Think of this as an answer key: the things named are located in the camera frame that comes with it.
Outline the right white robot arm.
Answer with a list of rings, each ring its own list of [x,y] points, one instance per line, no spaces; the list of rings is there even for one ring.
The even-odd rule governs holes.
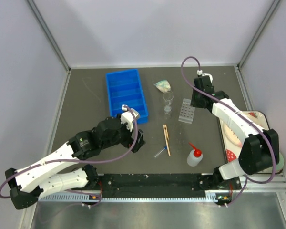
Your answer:
[[[226,124],[241,142],[237,159],[214,169],[213,184],[223,189],[232,178],[253,175],[280,161],[279,137],[274,129],[266,130],[240,111],[223,91],[215,91],[211,77],[194,79],[191,106],[204,108]]]

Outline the blue compartment plastic bin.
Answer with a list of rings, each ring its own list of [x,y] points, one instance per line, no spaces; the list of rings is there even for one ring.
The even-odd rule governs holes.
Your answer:
[[[122,112],[122,106],[135,109],[140,118],[138,124],[148,122],[147,104],[138,69],[107,73],[105,76],[110,116]]]

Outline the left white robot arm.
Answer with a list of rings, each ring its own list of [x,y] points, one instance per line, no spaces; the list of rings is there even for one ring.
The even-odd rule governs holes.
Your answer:
[[[122,145],[135,153],[144,144],[143,131],[133,121],[108,117],[92,130],[79,132],[33,165],[6,170],[11,201],[20,210],[57,192],[92,190],[97,187],[99,176],[88,161],[90,158],[115,145]]]

